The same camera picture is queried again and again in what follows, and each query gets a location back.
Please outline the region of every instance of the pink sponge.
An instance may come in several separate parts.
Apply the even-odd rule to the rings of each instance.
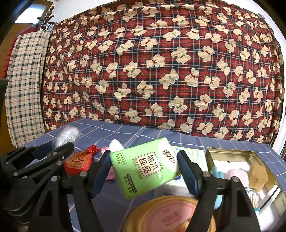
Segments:
[[[227,180],[230,180],[233,176],[238,177],[244,187],[249,187],[248,174],[246,171],[242,169],[231,169],[227,173],[224,173],[224,178]]]

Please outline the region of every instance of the white wall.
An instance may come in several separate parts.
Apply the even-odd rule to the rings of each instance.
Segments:
[[[54,22],[60,22],[66,18],[69,18],[73,15],[77,15],[93,7],[113,2],[112,0],[59,0],[58,2],[55,2],[55,0],[49,0],[49,1],[55,3],[55,7],[53,10],[53,14],[55,15],[55,17],[52,19]],[[271,17],[259,5],[257,5],[253,0],[239,0],[239,1],[227,0],[226,2],[233,3],[237,6],[252,11],[253,13],[256,14],[260,13],[261,15],[263,15],[265,17],[266,22],[274,31],[274,35],[281,45],[282,54],[286,61],[286,40],[282,35],[281,31],[274,23],[274,21],[271,19]],[[284,72],[286,73],[286,64],[284,64]],[[283,103],[283,119],[280,122],[280,130],[273,146],[273,149],[278,154],[281,153],[286,141],[285,105],[286,105],[286,98],[284,98],[284,103]]]

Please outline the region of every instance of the green tissue packet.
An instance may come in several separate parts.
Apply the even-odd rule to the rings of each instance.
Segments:
[[[110,158],[127,199],[144,194],[180,175],[176,153],[166,138],[111,152]]]

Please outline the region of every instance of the beige checkered cloth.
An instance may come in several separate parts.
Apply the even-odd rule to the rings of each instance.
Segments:
[[[45,133],[40,90],[49,38],[49,31],[20,35],[12,51],[5,105],[8,130],[15,147]]]

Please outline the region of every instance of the gold round container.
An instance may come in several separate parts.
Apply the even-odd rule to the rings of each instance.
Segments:
[[[128,217],[124,232],[184,232],[198,200],[181,196],[155,198],[137,207]],[[212,216],[208,232],[215,232]]]

